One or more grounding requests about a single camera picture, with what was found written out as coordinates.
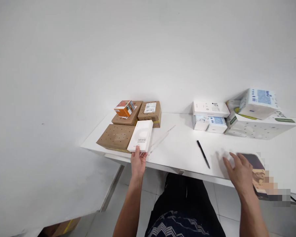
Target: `dark pants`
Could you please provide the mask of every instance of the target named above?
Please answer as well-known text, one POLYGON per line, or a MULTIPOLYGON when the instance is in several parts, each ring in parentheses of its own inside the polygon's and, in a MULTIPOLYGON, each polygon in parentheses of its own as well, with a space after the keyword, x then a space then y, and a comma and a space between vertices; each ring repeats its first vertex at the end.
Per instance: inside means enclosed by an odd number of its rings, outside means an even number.
POLYGON ((163 194, 155 203, 146 230, 168 211, 178 211, 208 227, 211 236, 226 236, 202 180, 169 173, 163 194))

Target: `patterned fabric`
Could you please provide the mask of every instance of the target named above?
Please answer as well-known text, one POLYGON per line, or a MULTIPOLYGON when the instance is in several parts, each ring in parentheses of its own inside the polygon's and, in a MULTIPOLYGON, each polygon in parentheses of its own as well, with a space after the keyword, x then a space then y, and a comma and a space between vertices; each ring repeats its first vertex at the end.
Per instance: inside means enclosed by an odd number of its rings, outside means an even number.
POLYGON ((169 211, 159 217, 155 224, 150 228, 148 237, 161 236, 207 236, 210 234, 199 225, 195 219, 191 219, 182 215, 177 211, 169 211))

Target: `hand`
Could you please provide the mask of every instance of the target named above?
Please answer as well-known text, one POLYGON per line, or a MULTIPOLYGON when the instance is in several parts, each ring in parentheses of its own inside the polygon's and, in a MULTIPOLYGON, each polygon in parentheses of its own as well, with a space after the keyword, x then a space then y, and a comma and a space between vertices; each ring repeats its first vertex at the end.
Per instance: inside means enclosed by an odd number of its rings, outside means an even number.
POLYGON ((146 158, 148 153, 140 154, 139 146, 136 146, 136 151, 132 152, 131 165, 132 165, 132 178, 143 178, 146 168, 146 158))
POLYGON ((231 167, 226 157, 223 157, 225 166, 228 171, 229 178, 236 188, 239 197, 248 197, 255 195, 252 184, 252 165, 242 155, 236 156, 234 153, 229 153, 234 159, 234 168, 231 167))

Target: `white product box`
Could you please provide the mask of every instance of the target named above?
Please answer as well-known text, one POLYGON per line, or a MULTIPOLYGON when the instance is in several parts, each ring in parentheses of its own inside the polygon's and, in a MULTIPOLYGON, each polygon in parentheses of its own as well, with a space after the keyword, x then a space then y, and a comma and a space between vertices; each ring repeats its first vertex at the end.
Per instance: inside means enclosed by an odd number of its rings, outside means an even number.
POLYGON ((230 114, 226 103, 209 103, 193 101, 193 115, 228 117, 230 114))
POLYGON ((194 130, 206 131, 208 128, 208 117, 201 115, 193 115, 194 130))
POLYGON ((227 118, 227 126, 227 135, 269 140, 295 127, 296 123, 280 111, 264 120, 246 118, 233 111, 227 118))
POLYGON ((227 124, 224 118, 208 117, 209 125, 206 132, 224 133, 227 129, 227 124))
POLYGON ((266 119, 279 111, 274 91, 248 89, 241 99, 239 114, 256 119, 266 119))
POLYGON ((140 152, 148 152, 153 125, 152 120, 138 121, 127 150, 135 152, 136 146, 138 145, 140 147, 140 152))

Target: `pen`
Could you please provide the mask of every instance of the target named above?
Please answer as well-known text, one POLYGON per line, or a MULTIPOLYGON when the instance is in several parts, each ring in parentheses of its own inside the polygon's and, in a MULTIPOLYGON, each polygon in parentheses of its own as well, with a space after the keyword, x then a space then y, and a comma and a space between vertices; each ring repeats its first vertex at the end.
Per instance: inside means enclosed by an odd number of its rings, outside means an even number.
POLYGON ((207 161, 207 159, 206 159, 205 153, 204 153, 204 151, 203 151, 203 149, 202 149, 202 147, 201 147, 200 142, 197 141, 197 144, 198 144, 198 146, 199 146, 200 149, 201 149, 201 152, 202 152, 202 154, 203 154, 203 156, 204 156, 204 159, 205 159, 205 161, 206 161, 206 164, 207 164, 208 168, 210 169, 210 165, 209 165, 209 163, 208 163, 208 161, 207 161))

